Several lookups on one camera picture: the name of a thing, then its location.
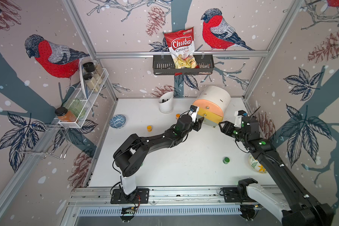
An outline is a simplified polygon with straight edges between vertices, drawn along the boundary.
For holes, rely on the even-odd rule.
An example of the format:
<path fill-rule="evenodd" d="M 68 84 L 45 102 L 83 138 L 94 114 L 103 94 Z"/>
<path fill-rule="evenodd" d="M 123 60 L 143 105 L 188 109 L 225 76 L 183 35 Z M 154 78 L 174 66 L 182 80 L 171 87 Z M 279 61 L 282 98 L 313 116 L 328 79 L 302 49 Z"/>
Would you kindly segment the yellow drawer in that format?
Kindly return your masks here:
<path fill-rule="evenodd" d="M 204 111 L 202 115 L 204 118 L 209 119 L 218 124 L 223 121 L 223 116 L 217 115 L 213 112 Z"/>

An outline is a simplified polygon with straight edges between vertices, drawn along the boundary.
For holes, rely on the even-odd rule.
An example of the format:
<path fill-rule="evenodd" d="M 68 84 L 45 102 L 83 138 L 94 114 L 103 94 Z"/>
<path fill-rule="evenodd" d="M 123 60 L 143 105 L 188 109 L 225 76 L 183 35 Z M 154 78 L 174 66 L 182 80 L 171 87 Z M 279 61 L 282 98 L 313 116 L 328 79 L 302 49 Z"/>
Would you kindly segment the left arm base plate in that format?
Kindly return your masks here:
<path fill-rule="evenodd" d="M 149 199 L 148 188 L 137 188 L 131 194 L 126 195 L 118 188 L 112 192 L 111 204 L 147 204 Z"/>

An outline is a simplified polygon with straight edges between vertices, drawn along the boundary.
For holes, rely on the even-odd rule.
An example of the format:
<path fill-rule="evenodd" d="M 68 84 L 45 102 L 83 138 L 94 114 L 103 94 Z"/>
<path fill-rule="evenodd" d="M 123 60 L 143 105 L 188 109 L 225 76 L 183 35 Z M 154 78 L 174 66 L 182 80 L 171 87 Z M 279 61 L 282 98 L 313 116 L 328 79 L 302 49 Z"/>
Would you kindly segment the pink top drawer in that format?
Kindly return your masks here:
<path fill-rule="evenodd" d="M 219 105 L 208 101 L 206 99 L 197 99 L 193 102 L 193 105 L 199 107 L 198 113 L 202 115 L 204 111 L 213 112 L 217 115 L 224 116 L 224 111 Z"/>

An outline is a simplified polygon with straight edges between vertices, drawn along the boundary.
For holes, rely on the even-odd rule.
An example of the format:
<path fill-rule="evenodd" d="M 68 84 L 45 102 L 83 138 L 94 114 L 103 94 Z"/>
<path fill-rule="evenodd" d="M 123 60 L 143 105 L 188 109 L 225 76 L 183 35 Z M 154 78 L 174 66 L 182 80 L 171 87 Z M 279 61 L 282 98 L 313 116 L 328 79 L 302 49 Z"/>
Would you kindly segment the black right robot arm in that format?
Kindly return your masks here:
<path fill-rule="evenodd" d="M 320 203 L 292 174 L 281 160 L 276 148 L 261 138 L 256 122 L 243 122 L 239 127 L 224 121 L 220 131 L 235 141 L 242 142 L 277 184 L 287 203 L 281 204 L 272 194 L 267 195 L 256 184 L 246 186 L 247 196 L 265 207 L 284 226 L 330 226 L 334 211 L 327 203 Z"/>

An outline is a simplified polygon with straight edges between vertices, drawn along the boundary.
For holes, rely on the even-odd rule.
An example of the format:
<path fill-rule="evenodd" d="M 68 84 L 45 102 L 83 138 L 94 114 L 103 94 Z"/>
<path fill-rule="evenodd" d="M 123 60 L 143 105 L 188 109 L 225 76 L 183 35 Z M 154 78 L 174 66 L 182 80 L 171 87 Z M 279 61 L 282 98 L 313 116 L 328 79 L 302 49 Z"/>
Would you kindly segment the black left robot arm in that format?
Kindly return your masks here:
<path fill-rule="evenodd" d="M 191 131 L 201 129 L 204 119 L 204 117 L 182 115 L 176 124 L 160 135 L 151 137 L 139 137 L 137 134 L 130 135 L 113 155 L 113 167 L 119 168 L 120 188 L 123 193 L 129 196 L 137 191 L 135 173 L 148 154 L 181 144 Z"/>

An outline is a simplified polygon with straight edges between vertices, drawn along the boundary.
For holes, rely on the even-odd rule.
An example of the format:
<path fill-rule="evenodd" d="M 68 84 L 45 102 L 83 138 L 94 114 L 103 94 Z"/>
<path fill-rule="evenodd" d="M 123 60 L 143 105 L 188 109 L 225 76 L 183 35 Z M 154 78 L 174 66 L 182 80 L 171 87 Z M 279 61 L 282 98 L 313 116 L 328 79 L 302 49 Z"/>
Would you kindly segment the round white drawer cabinet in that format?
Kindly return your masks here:
<path fill-rule="evenodd" d="M 223 121 L 230 101 L 231 96 L 226 90 L 217 86 L 208 86 L 200 93 L 193 105 L 199 108 L 197 118 L 204 117 L 204 124 L 216 127 Z"/>

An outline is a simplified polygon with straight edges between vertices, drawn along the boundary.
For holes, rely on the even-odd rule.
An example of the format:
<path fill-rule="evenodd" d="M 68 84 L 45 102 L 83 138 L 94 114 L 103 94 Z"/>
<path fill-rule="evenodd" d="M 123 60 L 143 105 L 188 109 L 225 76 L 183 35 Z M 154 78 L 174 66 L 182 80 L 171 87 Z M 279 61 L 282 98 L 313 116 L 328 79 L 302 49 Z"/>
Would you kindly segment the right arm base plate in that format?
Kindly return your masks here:
<path fill-rule="evenodd" d="M 245 198 L 242 193 L 238 191 L 237 187 L 223 187 L 220 190 L 220 195 L 224 197 L 225 203 L 245 202 Z"/>

